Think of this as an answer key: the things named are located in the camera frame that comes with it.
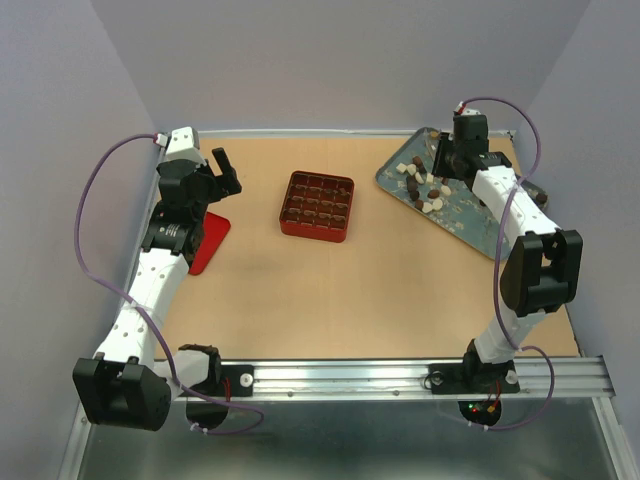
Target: wooden table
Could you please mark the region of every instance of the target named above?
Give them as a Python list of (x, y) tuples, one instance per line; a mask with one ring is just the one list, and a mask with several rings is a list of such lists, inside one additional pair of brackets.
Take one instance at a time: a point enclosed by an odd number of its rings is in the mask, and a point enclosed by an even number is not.
[[(227, 359), (461, 356), (493, 316), (492, 261), (376, 185), (375, 172), (404, 141), (202, 139), (210, 160), (212, 148), (226, 149), (243, 191), (210, 209), (231, 231), (176, 294), (164, 327), (172, 350), (212, 344)], [(491, 148), (515, 163), (508, 139)], [(344, 243), (280, 232), (294, 170), (354, 180)], [(527, 343), (578, 353), (564, 308)]]

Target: red box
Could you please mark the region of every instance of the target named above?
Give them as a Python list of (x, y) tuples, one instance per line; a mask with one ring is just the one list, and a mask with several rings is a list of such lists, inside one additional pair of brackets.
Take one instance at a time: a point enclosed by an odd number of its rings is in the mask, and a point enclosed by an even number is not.
[(344, 241), (353, 190), (353, 180), (347, 177), (293, 172), (280, 210), (280, 230), (296, 237)]

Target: table top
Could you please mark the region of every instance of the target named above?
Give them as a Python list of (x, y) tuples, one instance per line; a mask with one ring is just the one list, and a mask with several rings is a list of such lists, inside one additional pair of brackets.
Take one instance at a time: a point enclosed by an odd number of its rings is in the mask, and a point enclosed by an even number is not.
[[(227, 359), (460, 357), (493, 317), (492, 260), (377, 186), (376, 171), (405, 141), (201, 139), (210, 161), (211, 149), (226, 149), (243, 191), (210, 207), (231, 230), (206, 270), (179, 287), (163, 329), (171, 349), (211, 344)], [(508, 139), (491, 149), (517, 164)], [(354, 180), (344, 243), (280, 232), (295, 170)], [(526, 343), (578, 354), (564, 308)]]

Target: gray floor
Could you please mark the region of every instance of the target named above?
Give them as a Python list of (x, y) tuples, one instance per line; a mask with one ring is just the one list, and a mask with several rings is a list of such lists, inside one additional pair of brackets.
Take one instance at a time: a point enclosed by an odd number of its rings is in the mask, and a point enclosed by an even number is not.
[[(504, 404), (507, 424), (541, 401)], [(184, 408), (156, 433), (94, 426), (79, 478), (616, 478), (590, 399), (554, 400), (527, 427), (486, 433), (448, 418), (454, 402), (277, 403), (253, 433), (216, 438), (191, 433)]]

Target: wall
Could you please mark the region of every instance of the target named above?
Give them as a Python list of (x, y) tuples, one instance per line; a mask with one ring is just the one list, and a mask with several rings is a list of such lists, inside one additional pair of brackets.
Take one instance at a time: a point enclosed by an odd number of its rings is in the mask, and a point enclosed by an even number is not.
[[(107, 147), (153, 126), (87, 0), (0, 0), (0, 55), (0, 478), (50, 480), (78, 405), (71, 371), (117, 307), (76, 264), (75, 208)], [(120, 283), (153, 150), (118, 154), (87, 205), (87, 261)]]
[[(594, 0), (529, 113), (544, 144), (535, 179), (550, 192), (549, 213), (584, 237), (573, 327), (589, 355), (604, 355), (640, 459), (638, 18), (637, 0)], [(522, 131), (526, 163), (533, 141)]]
[[(161, 128), (450, 125), (527, 106), (588, 0), (92, 0)], [(491, 128), (517, 117), (489, 107)]]

